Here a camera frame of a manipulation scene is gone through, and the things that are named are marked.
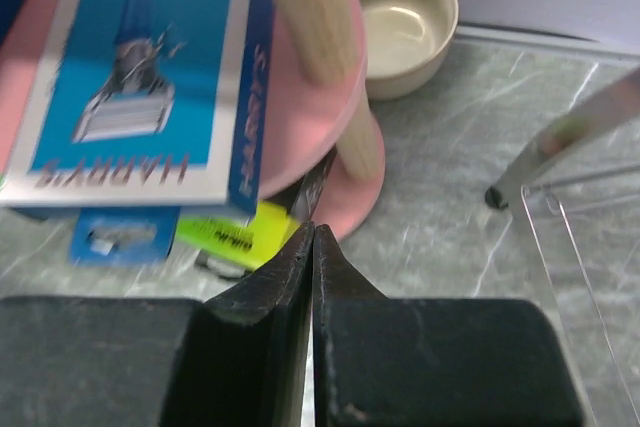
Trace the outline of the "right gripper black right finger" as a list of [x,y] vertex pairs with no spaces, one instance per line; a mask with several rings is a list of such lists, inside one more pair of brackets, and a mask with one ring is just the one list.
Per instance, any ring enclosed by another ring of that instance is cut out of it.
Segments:
[[319,426],[581,426],[585,415],[548,316],[526,299],[391,298],[313,242]]

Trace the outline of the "green black Gillette Labs box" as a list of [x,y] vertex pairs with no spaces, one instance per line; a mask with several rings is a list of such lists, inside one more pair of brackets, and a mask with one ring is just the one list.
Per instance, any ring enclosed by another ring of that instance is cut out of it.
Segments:
[[294,184],[262,200],[246,222],[221,217],[180,218],[176,237],[199,249],[195,266],[239,280],[273,258],[316,209],[336,157],[330,150]]

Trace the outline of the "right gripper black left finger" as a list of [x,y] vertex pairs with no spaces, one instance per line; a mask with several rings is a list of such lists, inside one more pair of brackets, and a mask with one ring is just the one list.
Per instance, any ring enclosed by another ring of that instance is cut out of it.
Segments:
[[208,301],[1,302],[5,426],[296,426],[314,226]]

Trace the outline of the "blue Harry's razor box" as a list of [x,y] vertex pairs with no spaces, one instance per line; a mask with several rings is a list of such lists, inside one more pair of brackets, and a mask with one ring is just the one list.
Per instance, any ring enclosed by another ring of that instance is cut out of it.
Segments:
[[1,203],[72,217],[75,263],[168,255],[178,219],[251,219],[271,0],[57,0]]

